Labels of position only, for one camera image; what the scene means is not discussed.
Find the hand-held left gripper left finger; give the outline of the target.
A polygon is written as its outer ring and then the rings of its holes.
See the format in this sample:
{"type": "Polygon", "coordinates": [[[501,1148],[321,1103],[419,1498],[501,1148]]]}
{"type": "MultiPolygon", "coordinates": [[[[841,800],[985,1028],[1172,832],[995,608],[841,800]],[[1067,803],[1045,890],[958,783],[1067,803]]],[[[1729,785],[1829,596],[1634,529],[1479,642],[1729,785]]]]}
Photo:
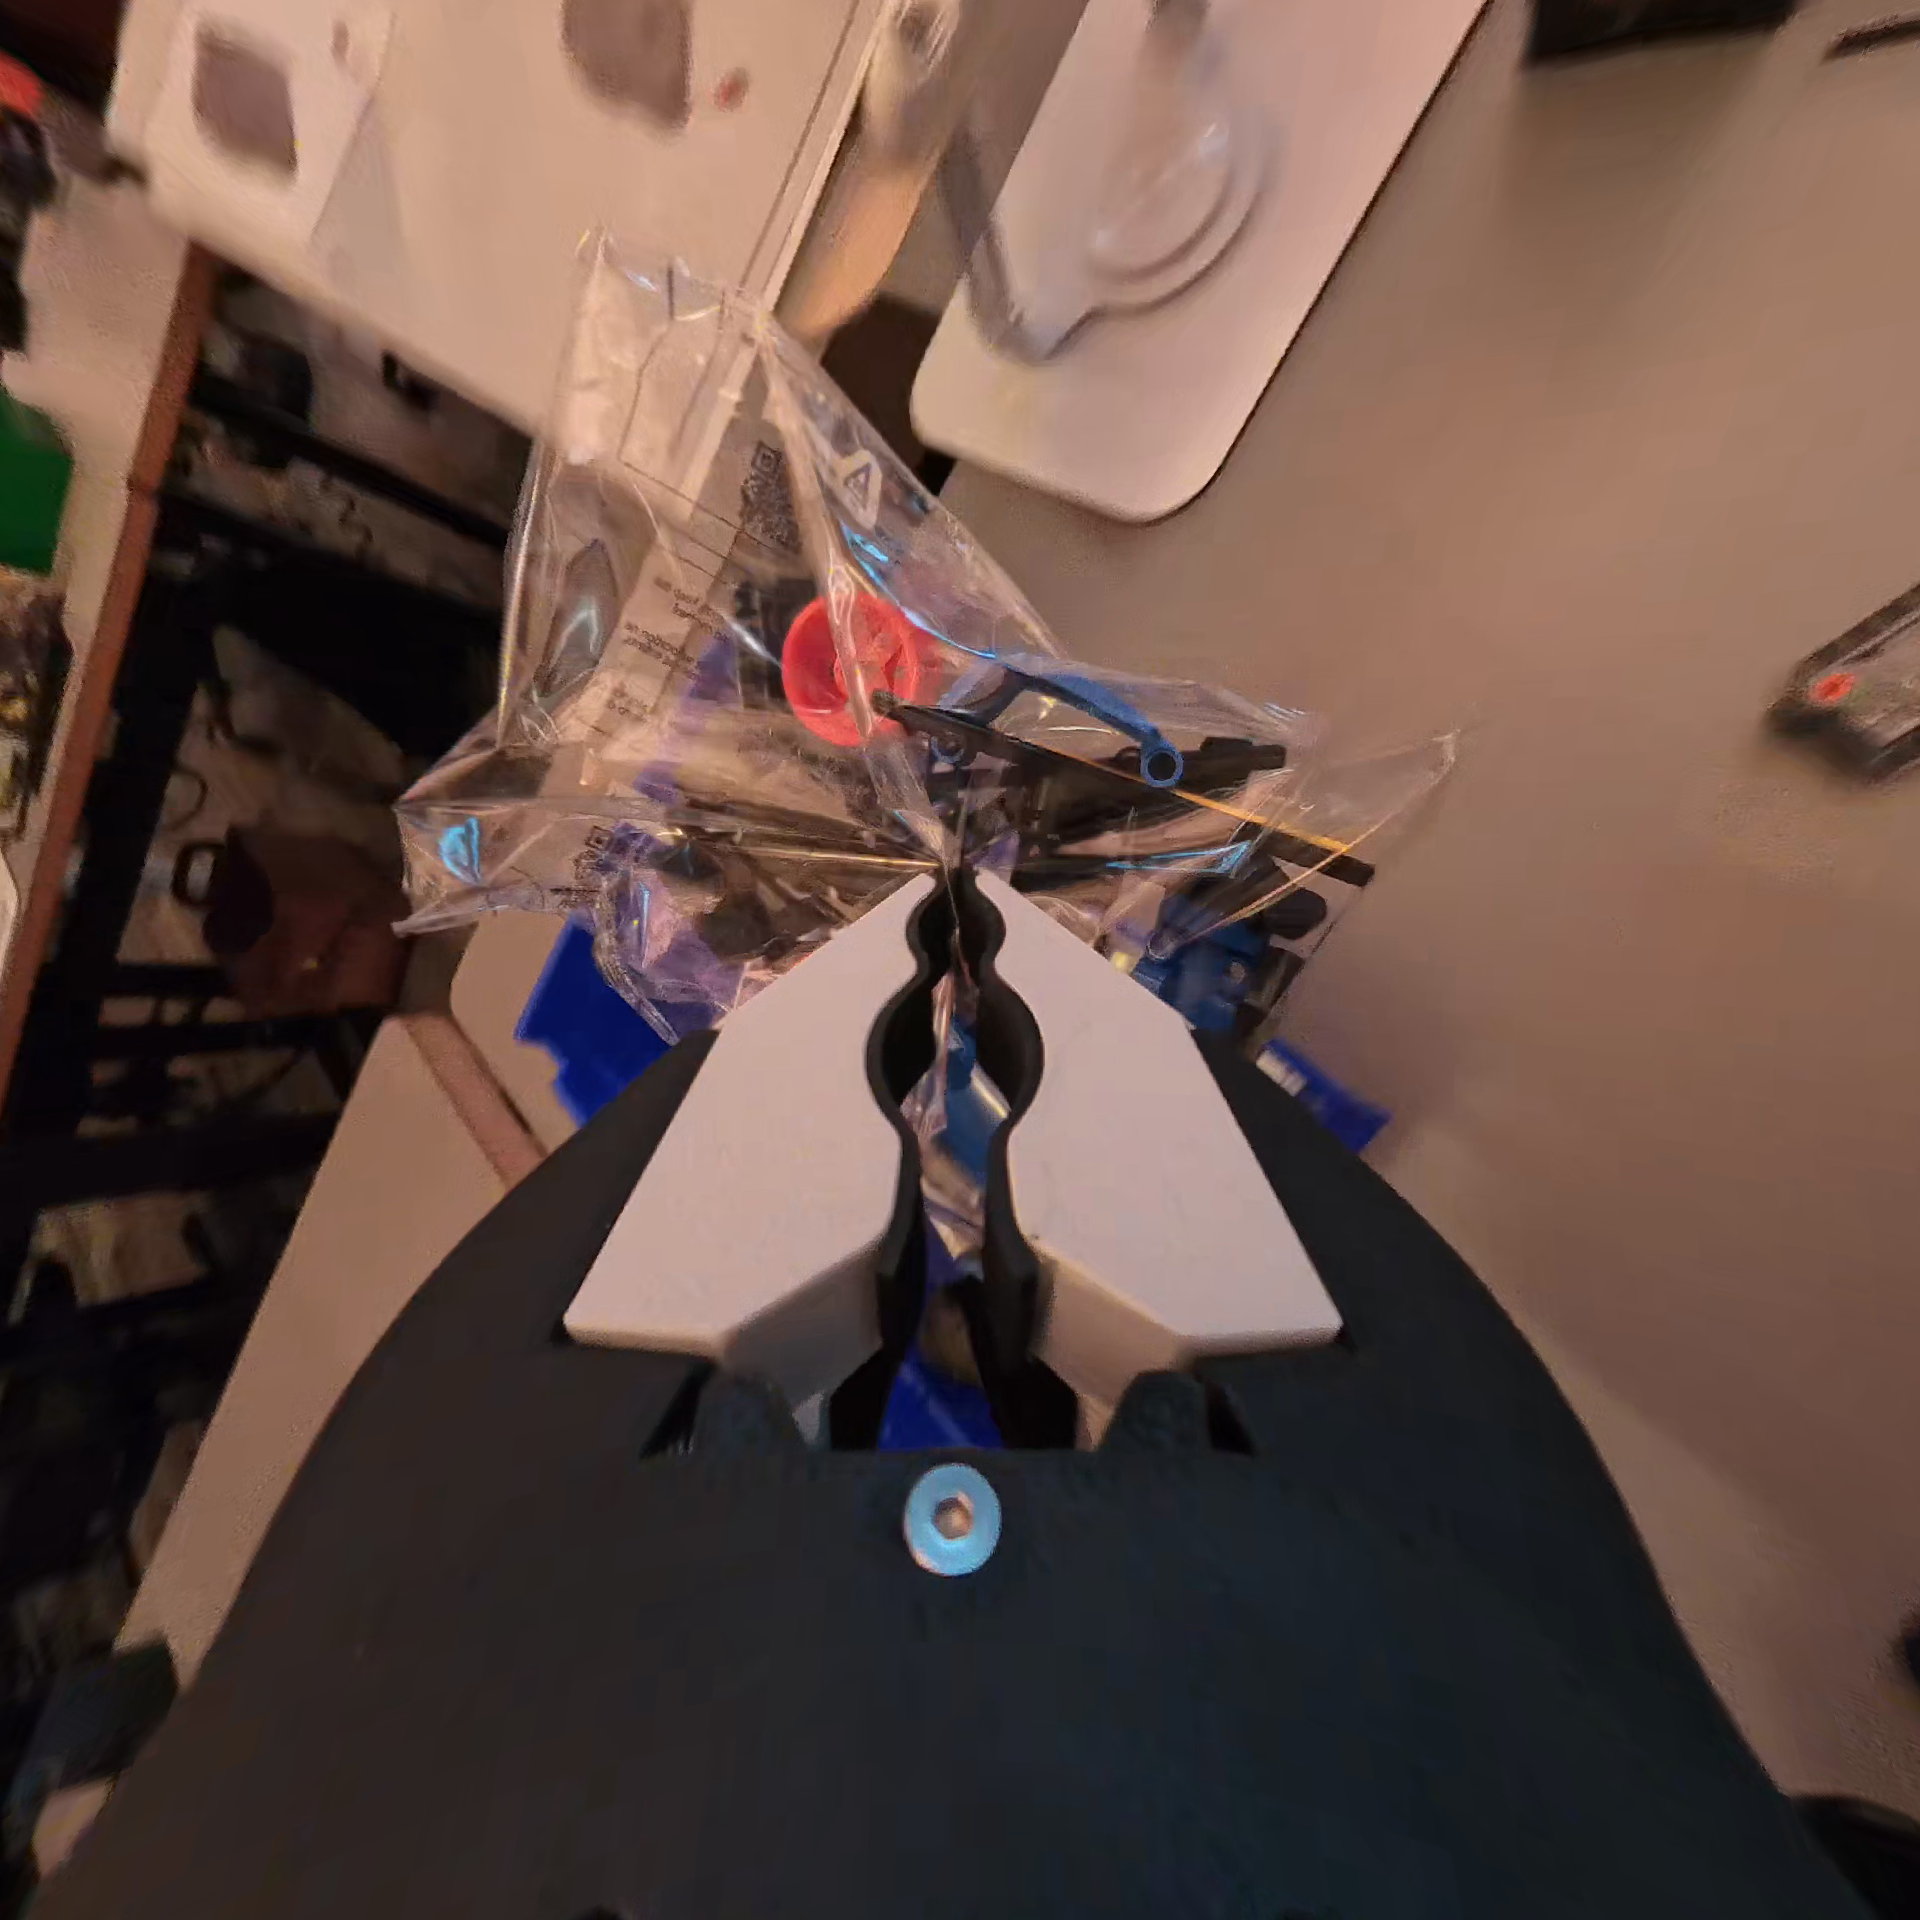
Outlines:
{"type": "Polygon", "coordinates": [[[732,1012],[564,1309],[589,1350],[681,1356],[821,1400],[878,1449],[925,1293],[922,1158],[948,882],[907,879],[732,1012]]]}

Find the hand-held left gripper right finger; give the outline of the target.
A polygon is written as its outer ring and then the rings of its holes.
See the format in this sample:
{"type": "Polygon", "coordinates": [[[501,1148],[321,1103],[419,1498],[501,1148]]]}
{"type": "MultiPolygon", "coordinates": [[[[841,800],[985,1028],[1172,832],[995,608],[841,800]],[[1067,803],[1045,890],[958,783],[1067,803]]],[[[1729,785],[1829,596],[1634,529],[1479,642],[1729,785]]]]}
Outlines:
{"type": "Polygon", "coordinates": [[[1188,1022],[998,878],[958,878],[985,1142],[964,1312],[995,1423],[1068,1449],[1087,1402],[1199,1360],[1334,1342],[1342,1315],[1188,1022]]]}

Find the blue storage bin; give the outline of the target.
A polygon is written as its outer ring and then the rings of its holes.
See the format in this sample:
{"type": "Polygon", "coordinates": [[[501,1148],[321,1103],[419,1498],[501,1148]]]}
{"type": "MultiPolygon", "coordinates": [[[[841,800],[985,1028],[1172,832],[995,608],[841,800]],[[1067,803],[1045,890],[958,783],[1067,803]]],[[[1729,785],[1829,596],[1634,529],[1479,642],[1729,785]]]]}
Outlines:
{"type": "MultiPolygon", "coordinates": [[[[1274,930],[1289,920],[1299,920],[1299,910],[1278,908],[1254,923],[1222,925],[1168,958],[1147,958],[1139,980],[1197,1032],[1228,1035],[1239,1016],[1257,1016],[1257,985],[1289,985],[1304,972],[1304,958],[1274,930]]],[[[669,1049],[669,1040],[602,980],[591,935],[579,923],[558,935],[514,1036],[548,1053],[555,1095],[574,1123],[602,1110],[669,1049]]],[[[1391,1120],[1294,1043],[1264,1040],[1257,1065],[1351,1152],[1371,1146],[1391,1120]]],[[[977,1068],[972,1026],[964,1020],[947,1043],[947,1146],[968,1175],[985,1168],[995,1099],[998,1088],[977,1068]]],[[[887,1400],[881,1449],[937,1446],[998,1449],[1001,1432],[982,1392],[964,1382],[954,1362],[912,1356],[887,1400]]]]}

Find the clear bag of toy pieces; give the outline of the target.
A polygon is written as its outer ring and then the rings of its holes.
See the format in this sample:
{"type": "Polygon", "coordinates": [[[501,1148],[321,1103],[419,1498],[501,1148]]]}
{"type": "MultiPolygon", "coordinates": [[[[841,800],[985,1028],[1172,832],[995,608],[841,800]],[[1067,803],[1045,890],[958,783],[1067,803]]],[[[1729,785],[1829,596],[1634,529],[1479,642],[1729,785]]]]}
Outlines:
{"type": "Polygon", "coordinates": [[[1307,966],[1454,758],[1068,660],[764,305],[594,236],[494,710],[398,806],[408,929],[564,913],[669,1043],[958,866],[1142,989],[1278,908],[1307,966]]]}

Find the white sign stand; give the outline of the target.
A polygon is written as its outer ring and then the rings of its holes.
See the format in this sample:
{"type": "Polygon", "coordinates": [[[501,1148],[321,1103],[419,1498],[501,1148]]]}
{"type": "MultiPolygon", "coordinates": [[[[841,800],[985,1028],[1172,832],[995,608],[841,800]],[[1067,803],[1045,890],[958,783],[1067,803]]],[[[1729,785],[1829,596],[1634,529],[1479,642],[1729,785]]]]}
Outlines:
{"type": "Polygon", "coordinates": [[[824,346],[921,208],[958,285],[921,439],[1118,523],[1211,486],[1482,3],[1079,3],[1008,156],[1041,3],[882,3],[858,128],[779,295],[824,346]]]}

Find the grey toy motor block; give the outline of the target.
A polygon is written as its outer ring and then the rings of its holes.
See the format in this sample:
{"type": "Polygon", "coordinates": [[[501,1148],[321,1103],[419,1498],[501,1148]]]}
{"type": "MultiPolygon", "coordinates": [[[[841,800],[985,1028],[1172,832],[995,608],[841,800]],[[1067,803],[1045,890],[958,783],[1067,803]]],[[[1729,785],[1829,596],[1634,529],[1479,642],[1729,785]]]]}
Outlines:
{"type": "Polygon", "coordinates": [[[1767,723],[1858,779],[1918,766],[1918,585],[1798,660],[1767,723]]]}

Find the grey desk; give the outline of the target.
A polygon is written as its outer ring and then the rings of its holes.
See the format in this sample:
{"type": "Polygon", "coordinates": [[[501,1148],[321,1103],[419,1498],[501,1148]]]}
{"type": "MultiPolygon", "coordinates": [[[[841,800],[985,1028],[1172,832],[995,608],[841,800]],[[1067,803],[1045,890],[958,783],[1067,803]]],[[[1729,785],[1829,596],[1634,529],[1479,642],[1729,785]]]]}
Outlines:
{"type": "Polygon", "coordinates": [[[1918,582],[1915,3],[1494,3],[1211,486],[947,500],[1077,653],[1457,762],[1284,1002],[1571,1395],[1774,1776],[1918,1810],[1918,770],[1769,725],[1918,582]]]}

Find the dark box with yellow model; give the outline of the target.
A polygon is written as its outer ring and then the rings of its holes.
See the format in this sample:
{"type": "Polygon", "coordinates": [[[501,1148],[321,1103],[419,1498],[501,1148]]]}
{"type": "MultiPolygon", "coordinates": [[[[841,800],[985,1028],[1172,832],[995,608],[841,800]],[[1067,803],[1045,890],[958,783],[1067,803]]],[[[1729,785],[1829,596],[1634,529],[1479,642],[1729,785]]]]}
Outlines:
{"type": "Polygon", "coordinates": [[[2,845],[27,832],[52,762],[72,660],[61,589],[2,565],[2,845]]]}

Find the green plastic container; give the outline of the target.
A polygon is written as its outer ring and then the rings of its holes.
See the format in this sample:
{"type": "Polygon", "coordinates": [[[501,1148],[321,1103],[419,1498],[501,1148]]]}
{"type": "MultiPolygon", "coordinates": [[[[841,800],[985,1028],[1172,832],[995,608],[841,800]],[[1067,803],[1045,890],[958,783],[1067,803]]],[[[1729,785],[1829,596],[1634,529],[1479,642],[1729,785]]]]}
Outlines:
{"type": "Polygon", "coordinates": [[[72,470],[58,419],[2,388],[2,569],[54,573],[72,470]]]}

